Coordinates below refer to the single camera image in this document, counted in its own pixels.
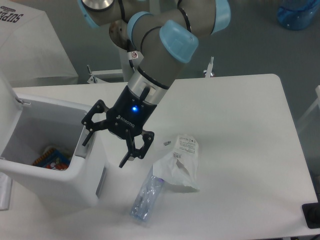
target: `white container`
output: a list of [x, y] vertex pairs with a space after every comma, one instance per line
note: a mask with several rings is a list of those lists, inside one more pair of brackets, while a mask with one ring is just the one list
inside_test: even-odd
[[[39, 196], [96, 205], [108, 162], [99, 134], [82, 146], [87, 134], [81, 120], [90, 106], [16, 95], [1, 73], [0, 104], [0, 172]], [[73, 153], [67, 170], [32, 166], [47, 146]]]

